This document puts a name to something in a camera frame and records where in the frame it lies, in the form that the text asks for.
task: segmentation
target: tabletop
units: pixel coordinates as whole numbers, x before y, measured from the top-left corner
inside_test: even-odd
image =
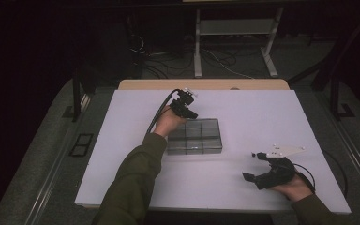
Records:
[[[305,147],[305,153],[289,159],[314,174],[317,195],[330,210],[350,213],[294,91],[195,88],[198,97],[189,108],[198,113],[199,118],[218,119],[222,152],[210,156],[165,154],[151,208],[249,213],[291,211],[290,203],[283,196],[258,190],[242,176],[242,172],[267,173],[268,163],[252,157],[251,153],[269,152],[273,144],[280,144]],[[145,88],[115,91],[76,204],[100,205],[120,163],[143,140],[151,118],[168,94],[168,90]]]
[[[281,79],[180,79],[180,80],[123,80],[119,90],[289,90]]]

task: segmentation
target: green jacket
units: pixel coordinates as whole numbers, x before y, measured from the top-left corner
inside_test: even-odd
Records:
[[[107,190],[93,224],[143,224],[166,144],[161,136],[147,134],[142,145],[127,155]],[[302,224],[350,224],[345,217],[331,213],[316,195],[308,196],[292,207]]]

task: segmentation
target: black grip device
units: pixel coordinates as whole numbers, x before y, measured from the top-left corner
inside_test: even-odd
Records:
[[[196,119],[198,114],[188,108],[188,105],[194,101],[192,94],[189,91],[178,90],[177,95],[180,98],[174,99],[170,104],[174,113],[182,118]]]
[[[258,153],[256,155],[259,160],[268,161],[270,163],[271,170],[258,176],[247,172],[242,172],[242,174],[244,175],[244,179],[246,181],[255,183],[258,189],[284,185],[290,182],[293,177],[298,174],[306,185],[308,185],[311,191],[315,193],[315,187],[311,185],[309,180],[301,172],[298,172],[294,168],[293,163],[286,157],[267,157],[265,153]]]

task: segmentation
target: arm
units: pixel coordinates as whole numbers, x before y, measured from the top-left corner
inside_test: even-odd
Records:
[[[304,181],[296,175],[285,185],[272,187],[293,201],[294,209],[300,224],[308,225],[349,225],[347,217],[329,211],[317,195],[313,194]]]
[[[143,224],[161,169],[166,137],[186,120],[166,111],[157,120],[153,133],[133,149],[122,162],[115,180],[107,190],[93,224]]]

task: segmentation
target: hand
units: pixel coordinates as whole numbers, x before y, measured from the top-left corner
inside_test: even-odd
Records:
[[[186,119],[177,116],[169,106],[163,108],[163,113],[157,120],[156,128],[153,133],[159,134],[162,137],[175,130],[179,125],[186,123]]]
[[[293,202],[297,202],[313,194],[306,183],[297,174],[290,182],[284,185],[270,187],[269,189],[276,190],[284,194]]]

